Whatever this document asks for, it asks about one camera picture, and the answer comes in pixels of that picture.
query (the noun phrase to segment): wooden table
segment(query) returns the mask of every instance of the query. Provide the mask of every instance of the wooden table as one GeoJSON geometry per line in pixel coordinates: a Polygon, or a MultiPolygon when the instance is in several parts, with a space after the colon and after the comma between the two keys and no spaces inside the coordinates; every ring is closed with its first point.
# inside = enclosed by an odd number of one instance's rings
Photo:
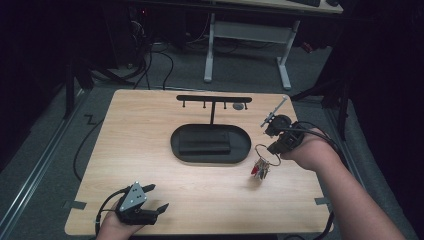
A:
{"type": "MultiPolygon", "coordinates": [[[[323,194],[314,172],[283,161],[271,167],[263,181],[250,174],[258,159],[255,145],[268,146],[276,140],[263,134],[260,124],[282,99],[282,94],[118,90],[75,199],[87,205],[71,210],[66,233],[93,235],[103,201],[135,181],[142,186],[156,184],[147,193],[144,209],[169,203],[156,224],[144,227],[140,235],[321,232],[329,212],[315,203],[323,194]],[[247,158],[234,165],[177,159],[170,147],[171,134],[183,124],[209,123],[211,110],[202,102],[186,102],[183,108],[176,100],[180,94],[251,97],[247,110],[235,110],[228,103],[224,109],[217,103],[215,112],[216,124],[237,125],[249,134],[252,150],[247,158]]],[[[277,114],[296,120],[290,100],[277,114]]]]}

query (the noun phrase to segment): hand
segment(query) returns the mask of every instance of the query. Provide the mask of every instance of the hand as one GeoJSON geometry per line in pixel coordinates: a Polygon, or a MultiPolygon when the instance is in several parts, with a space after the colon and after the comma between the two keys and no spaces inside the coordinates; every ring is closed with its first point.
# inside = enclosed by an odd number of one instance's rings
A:
{"type": "MultiPolygon", "coordinates": [[[[113,205],[112,209],[115,210],[117,202],[113,205]]],[[[103,220],[100,232],[97,236],[97,240],[127,240],[133,234],[138,232],[143,225],[127,225],[119,221],[118,216],[114,211],[110,211],[106,214],[103,220]]]]}
{"type": "MultiPolygon", "coordinates": [[[[318,129],[311,131],[323,134],[318,129]]],[[[314,172],[334,162],[341,162],[337,153],[322,138],[305,133],[302,143],[290,152],[281,154],[283,159],[294,160],[300,167],[314,172]]]]}

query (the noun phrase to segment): person's arm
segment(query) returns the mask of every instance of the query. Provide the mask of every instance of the person's arm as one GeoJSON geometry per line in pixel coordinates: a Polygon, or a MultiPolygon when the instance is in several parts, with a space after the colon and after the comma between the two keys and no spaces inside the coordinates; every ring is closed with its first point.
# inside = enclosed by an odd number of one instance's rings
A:
{"type": "Polygon", "coordinates": [[[299,147],[282,157],[316,172],[323,181],[343,239],[405,239],[324,140],[306,134],[299,147]]]}
{"type": "Polygon", "coordinates": [[[127,240],[143,227],[143,225],[127,225],[121,223],[115,212],[110,211],[103,220],[96,240],[127,240]]]}

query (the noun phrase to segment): black metal stand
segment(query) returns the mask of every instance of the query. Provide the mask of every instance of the black metal stand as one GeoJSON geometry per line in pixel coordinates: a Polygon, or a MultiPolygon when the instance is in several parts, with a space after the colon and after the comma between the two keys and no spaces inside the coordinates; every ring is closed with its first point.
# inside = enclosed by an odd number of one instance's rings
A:
{"type": "Polygon", "coordinates": [[[247,97],[216,97],[178,95],[177,100],[212,103],[209,124],[186,124],[177,128],[171,136],[171,147],[174,155],[185,162],[195,163],[238,163],[246,158],[250,151],[251,140],[249,135],[234,125],[214,124],[217,102],[240,103],[244,109],[252,98],[247,97]]]}
{"type": "Polygon", "coordinates": [[[79,85],[84,90],[91,90],[94,87],[91,70],[96,70],[118,84],[133,85],[133,83],[125,81],[121,77],[115,75],[111,71],[102,68],[87,59],[72,58],[66,65],[66,112],[64,119],[67,119],[75,105],[74,78],[77,79],[79,85]]]}
{"type": "Polygon", "coordinates": [[[291,97],[293,101],[299,101],[310,95],[322,95],[324,98],[321,104],[324,108],[338,107],[337,130],[343,140],[346,140],[345,124],[350,88],[361,65],[360,59],[366,59],[370,43],[375,39],[375,29],[374,22],[345,29],[321,71],[317,84],[291,97]]]}

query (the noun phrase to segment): desk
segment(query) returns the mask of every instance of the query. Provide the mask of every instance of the desk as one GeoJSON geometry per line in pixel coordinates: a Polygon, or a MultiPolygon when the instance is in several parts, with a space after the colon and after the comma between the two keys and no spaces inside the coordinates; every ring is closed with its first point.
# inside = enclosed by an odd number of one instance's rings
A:
{"type": "MultiPolygon", "coordinates": [[[[341,14],[343,9],[338,5],[332,7],[321,0],[319,7],[311,7],[303,4],[289,2],[286,0],[216,0],[215,2],[245,4],[258,7],[274,7],[290,10],[310,11],[319,13],[337,13],[341,14]]],[[[215,37],[233,38],[248,41],[262,41],[277,44],[284,44],[281,56],[277,58],[277,66],[280,71],[280,77],[284,89],[290,90],[291,84],[286,69],[286,61],[296,37],[300,20],[295,20],[291,27],[271,27],[256,24],[234,23],[226,21],[215,21],[215,14],[211,14],[209,30],[209,48],[206,57],[205,82],[212,81],[213,73],[213,44],[215,37]]]]}
{"type": "MultiPolygon", "coordinates": [[[[315,203],[323,194],[314,172],[283,161],[263,181],[250,175],[258,159],[254,146],[276,140],[263,134],[260,124],[282,99],[281,94],[118,90],[75,199],[87,205],[71,210],[66,233],[93,235],[103,201],[135,181],[156,184],[143,208],[169,203],[141,235],[321,232],[329,212],[315,203]],[[202,102],[186,102],[183,108],[176,100],[181,94],[252,98],[247,110],[235,110],[229,103],[224,109],[217,103],[215,112],[216,124],[237,125],[249,134],[252,149],[244,161],[188,164],[173,155],[174,130],[187,123],[209,123],[210,118],[210,105],[204,109],[202,102]]],[[[277,114],[296,120],[290,100],[277,114]]]]}

